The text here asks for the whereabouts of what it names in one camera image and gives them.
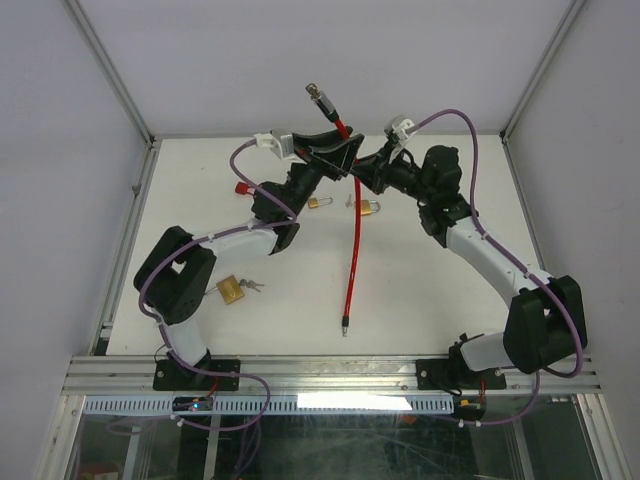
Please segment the medium brass padlock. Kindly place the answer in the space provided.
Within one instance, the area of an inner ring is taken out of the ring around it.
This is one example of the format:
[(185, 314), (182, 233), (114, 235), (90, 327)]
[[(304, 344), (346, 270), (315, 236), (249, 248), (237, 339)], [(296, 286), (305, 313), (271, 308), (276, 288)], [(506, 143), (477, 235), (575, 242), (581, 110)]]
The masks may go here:
[(381, 204), (375, 200), (361, 199), (353, 202), (353, 209), (358, 217), (368, 217), (381, 211)]

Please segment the small brass long-shackle padlock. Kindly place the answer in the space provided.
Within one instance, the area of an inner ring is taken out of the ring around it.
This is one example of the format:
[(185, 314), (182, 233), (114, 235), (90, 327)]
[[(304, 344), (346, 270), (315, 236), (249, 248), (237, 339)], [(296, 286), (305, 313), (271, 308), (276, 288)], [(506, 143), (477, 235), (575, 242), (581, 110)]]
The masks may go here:
[(312, 197), (308, 200), (307, 206), (309, 209), (317, 209), (325, 207), (333, 203), (332, 197)]

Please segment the red thin-cable padlock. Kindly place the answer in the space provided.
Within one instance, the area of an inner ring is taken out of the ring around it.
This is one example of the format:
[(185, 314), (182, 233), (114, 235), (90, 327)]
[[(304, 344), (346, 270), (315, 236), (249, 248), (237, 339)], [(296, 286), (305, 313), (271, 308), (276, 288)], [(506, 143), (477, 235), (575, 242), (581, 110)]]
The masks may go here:
[(244, 195), (244, 196), (255, 195), (255, 189), (251, 185), (245, 182), (238, 182), (234, 188), (234, 192), (238, 195)]

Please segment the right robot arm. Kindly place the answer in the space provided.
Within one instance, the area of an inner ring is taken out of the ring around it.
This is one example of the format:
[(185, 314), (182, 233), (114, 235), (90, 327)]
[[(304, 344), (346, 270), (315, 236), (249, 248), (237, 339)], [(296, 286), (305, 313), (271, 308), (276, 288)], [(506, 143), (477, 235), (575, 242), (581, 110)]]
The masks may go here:
[(385, 145), (357, 161), (351, 173), (375, 194), (392, 187), (413, 198), (424, 231), (471, 265), (508, 308), (503, 332), (463, 338), (451, 347), (447, 374), (452, 383), (469, 387), (492, 368), (551, 372), (554, 363), (570, 355), (576, 363), (566, 377), (581, 371), (587, 332), (580, 286), (570, 276), (555, 278), (526, 265), (480, 224), (460, 192), (456, 148), (434, 146), (416, 165), (404, 153), (393, 156)]

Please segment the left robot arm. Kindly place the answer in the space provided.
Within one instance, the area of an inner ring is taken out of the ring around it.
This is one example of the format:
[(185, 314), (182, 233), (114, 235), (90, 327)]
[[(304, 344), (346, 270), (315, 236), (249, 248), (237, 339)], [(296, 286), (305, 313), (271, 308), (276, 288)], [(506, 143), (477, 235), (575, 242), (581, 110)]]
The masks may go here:
[[(194, 319), (215, 268), (275, 255), (300, 230), (298, 216), (324, 178), (350, 174), (364, 141), (351, 128), (317, 135), (257, 134), (230, 156), (232, 172), (253, 189), (252, 217), (227, 230), (196, 237), (180, 226), (168, 228), (134, 277), (141, 313), (153, 319), (175, 365), (174, 375), (188, 388), (226, 372), (211, 366), (211, 354)], [(291, 161), (282, 183), (250, 181), (237, 166), (249, 149), (270, 149)]]

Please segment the large brass padlock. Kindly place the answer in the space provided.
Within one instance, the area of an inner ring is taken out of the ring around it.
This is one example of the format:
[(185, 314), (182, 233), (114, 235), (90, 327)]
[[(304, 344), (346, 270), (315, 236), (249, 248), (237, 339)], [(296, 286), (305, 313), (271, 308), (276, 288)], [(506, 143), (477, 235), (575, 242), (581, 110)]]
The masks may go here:
[(264, 284), (256, 282), (255, 280), (241, 278), (237, 279), (234, 275), (231, 275), (219, 282), (209, 290), (205, 292), (206, 295), (218, 292), (225, 305), (230, 305), (237, 302), (245, 296), (246, 290), (253, 290), (258, 293), (262, 291)]

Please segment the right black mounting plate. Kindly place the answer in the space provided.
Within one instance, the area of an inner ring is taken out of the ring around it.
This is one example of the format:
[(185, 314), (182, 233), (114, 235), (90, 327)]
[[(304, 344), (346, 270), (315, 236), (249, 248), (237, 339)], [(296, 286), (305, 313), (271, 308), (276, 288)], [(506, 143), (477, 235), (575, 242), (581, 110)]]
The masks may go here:
[(418, 389), (458, 392), (462, 390), (505, 390), (506, 379), (496, 369), (480, 372), (469, 370), (464, 363), (456, 365), (448, 358), (418, 359), (415, 361)]

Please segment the black mounting plate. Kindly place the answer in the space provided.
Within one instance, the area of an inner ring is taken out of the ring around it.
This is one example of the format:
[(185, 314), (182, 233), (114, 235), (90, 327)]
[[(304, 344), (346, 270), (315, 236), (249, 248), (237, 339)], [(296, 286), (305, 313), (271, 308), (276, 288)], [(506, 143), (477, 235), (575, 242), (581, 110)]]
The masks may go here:
[(179, 365), (174, 359), (158, 360), (152, 389), (159, 392), (209, 391), (217, 385), (217, 392), (235, 392), (239, 389), (237, 377), (216, 377), (196, 373)]
[(456, 365), (448, 358), (418, 359), (415, 361), (418, 389), (458, 392), (462, 390), (505, 390), (506, 379), (496, 369), (480, 372), (469, 370), (464, 363)]

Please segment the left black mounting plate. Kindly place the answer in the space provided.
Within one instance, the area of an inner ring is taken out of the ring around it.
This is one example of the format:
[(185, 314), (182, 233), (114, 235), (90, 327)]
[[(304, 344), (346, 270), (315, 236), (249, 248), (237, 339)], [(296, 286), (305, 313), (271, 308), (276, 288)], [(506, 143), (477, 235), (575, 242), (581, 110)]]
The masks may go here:
[(159, 392), (209, 391), (217, 385), (217, 392), (235, 392), (239, 389), (237, 377), (216, 377), (196, 373), (179, 365), (174, 359), (158, 360), (152, 389)]

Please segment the left aluminium frame post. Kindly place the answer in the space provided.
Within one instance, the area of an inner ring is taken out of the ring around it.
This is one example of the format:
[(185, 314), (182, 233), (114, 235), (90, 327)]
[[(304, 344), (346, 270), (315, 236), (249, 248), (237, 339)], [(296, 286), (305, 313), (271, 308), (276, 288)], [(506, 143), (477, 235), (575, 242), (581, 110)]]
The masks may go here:
[(78, 0), (62, 0), (61, 3), (135, 131), (148, 148), (153, 148), (156, 140), (155, 135), (136, 105), (82, 2)]

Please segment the aluminium frame post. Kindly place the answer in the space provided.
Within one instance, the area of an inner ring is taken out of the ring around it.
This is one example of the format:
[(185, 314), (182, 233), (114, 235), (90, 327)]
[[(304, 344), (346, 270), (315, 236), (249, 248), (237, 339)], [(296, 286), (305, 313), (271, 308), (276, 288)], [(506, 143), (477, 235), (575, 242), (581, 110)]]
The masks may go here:
[(577, 20), (589, 4), (587, 0), (571, 0), (558, 21), (549, 41), (547, 42), (533, 72), (531, 73), (524, 90), (519, 96), (514, 108), (508, 116), (499, 136), (502, 143), (508, 143), (511, 135), (516, 130), (529, 103), (533, 99), (544, 76), (551, 68), (557, 54), (571, 33)]
[(78, 0), (62, 0), (61, 3), (135, 131), (148, 148), (153, 148), (156, 140), (155, 135), (136, 105), (82, 2)]

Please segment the right aluminium frame post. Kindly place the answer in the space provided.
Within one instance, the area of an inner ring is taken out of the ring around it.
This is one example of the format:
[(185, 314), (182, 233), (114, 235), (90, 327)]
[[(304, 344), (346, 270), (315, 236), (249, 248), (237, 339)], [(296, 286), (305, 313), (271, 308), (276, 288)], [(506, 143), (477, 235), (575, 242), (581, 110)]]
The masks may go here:
[(557, 54), (571, 33), (577, 20), (589, 4), (587, 0), (571, 0), (558, 21), (549, 41), (547, 42), (533, 72), (531, 73), (524, 90), (519, 96), (514, 108), (508, 116), (499, 136), (502, 143), (508, 143), (511, 135), (516, 130), (529, 103), (533, 99), (544, 76), (551, 68)]

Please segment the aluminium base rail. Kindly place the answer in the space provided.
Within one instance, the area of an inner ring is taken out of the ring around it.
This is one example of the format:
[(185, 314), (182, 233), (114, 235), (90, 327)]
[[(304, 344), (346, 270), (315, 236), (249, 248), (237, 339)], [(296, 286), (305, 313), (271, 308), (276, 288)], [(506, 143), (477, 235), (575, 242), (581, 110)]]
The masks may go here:
[[(261, 395), (262, 378), (276, 395), (315, 391), (424, 394), (427, 368), (437, 355), (218, 356), (216, 366), (240, 374), (228, 393)], [(134, 395), (178, 391), (189, 379), (162, 356), (74, 357), (63, 383), (65, 395)]]

